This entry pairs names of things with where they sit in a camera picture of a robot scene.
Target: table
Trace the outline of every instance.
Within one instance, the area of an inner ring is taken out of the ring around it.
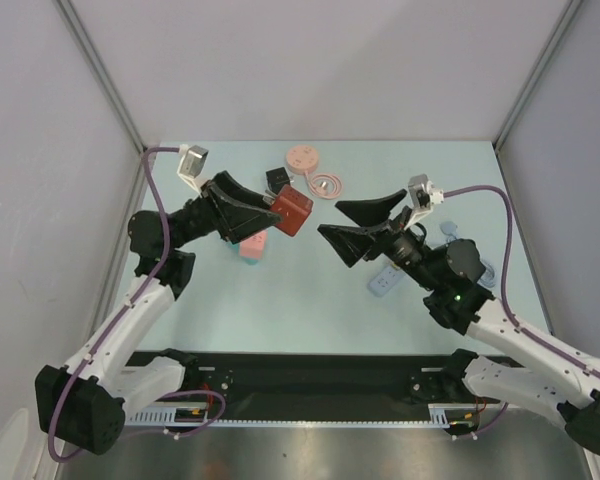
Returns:
[[[180,142],[165,143],[177,146]],[[209,150],[204,175],[228,170],[242,185],[266,188],[265,171],[284,164],[289,148],[309,143],[321,155],[319,172],[335,173],[344,185],[340,199],[368,199],[406,188],[426,173],[445,190],[474,184],[503,187],[489,142],[186,141]],[[153,175],[167,211],[195,195],[176,175],[178,156],[159,154]],[[308,194],[302,178],[294,187]],[[377,298],[367,284],[386,265],[379,258],[347,268],[316,231],[321,223],[350,225],[334,201],[314,199],[314,209],[294,238],[270,229],[263,259],[248,265],[216,233],[188,244],[197,255],[193,277],[175,305],[152,327],[139,350],[176,348],[205,352],[427,355],[466,348],[493,348],[441,328],[422,304],[426,292],[409,278]],[[143,209],[155,210],[147,191]],[[498,267],[504,252],[506,219],[499,198],[489,192],[448,199],[424,220],[428,241],[445,239],[439,224],[453,220],[461,236],[476,241],[481,255]],[[127,290],[137,256],[126,259],[118,300]],[[514,311],[547,330],[520,235],[514,232],[509,271]]]

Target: light blue tabletop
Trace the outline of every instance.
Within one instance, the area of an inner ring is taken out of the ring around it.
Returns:
[[[195,142],[209,149],[203,172],[228,170],[242,185],[266,188],[265,171],[284,165],[299,142]],[[410,177],[426,173],[438,187],[475,184],[503,187],[488,142],[303,142],[320,152],[319,172],[340,176],[340,199],[362,200],[406,188]],[[165,144],[177,146],[178,143]],[[176,175],[178,156],[160,154],[153,169],[167,211],[195,195]],[[308,194],[302,178],[294,187]],[[269,230],[263,259],[248,265],[216,233],[184,250],[197,255],[193,278],[175,305],[153,326],[140,350],[283,352],[337,354],[447,354],[456,348],[494,353],[485,344],[444,330],[422,304],[426,292],[405,278],[377,298],[369,281],[387,260],[360,261],[347,268],[316,231],[321,223],[350,225],[334,201],[314,199],[313,213],[296,237]],[[147,191],[142,205],[155,210]],[[481,255],[500,274],[506,218],[499,198],[488,192],[448,199],[424,220],[428,241],[442,243],[439,224],[453,220],[460,236],[476,241]],[[514,311],[535,326],[547,324],[518,231],[514,232],[509,299]],[[137,256],[130,254],[118,298],[128,288]]]

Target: pink block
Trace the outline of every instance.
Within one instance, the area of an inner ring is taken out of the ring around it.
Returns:
[[[260,260],[264,252],[264,245],[267,241],[267,231],[263,230],[252,237],[240,242],[240,256]]]

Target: robotic arm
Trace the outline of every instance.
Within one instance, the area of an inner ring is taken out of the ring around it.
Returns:
[[[128,223],[130,250],[140,261],[121,305],[64,366],[47,365],[36,377],[40,428],[50,433],[50,442],[55,436],[102,454],[116,442],[126,418],[168,393],[199,388],[196,357],[175,350],[162,352],[130,375],[121,373],[191,279],[195,254],[178,248],[214,231],[238,243],[283,220],[269,210],[262,195],[242,187],[226,171],[201,179],[206,150],[187,147],[180,154],[178,174],[199,196],[166,217],[153,211],[133,215]]]
[[[405,190],[376,200],[340,201],[336,208],[358,227],[321,225],[318,231],[349,267],[386,255],[431,292],[424,304],[440,326],[492,345],[528,367],[510,368],[458,350],[445,369],[450,383],[542,415],[600,455],[600,359],[515,316],[504,290],[500,300],[480,286],[485,267],[472,240],[427,246],[424,235],[411,227],[442,203],[443,192],[420,175],[410,180],[409,194],[413,208],[404,207],[393,219],[391,210],[406,197]]]

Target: white wall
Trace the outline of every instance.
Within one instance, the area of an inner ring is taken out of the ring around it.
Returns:
[[[556,333],[600,355],[600,0],[583,7],[503,168]]]
[[[143,138],[494,140],[567,0],[75,0]]]
[[[136,166],[52,2],[0,2],[0,430],[31,409],[20,474],[34,378],[84,340]]]

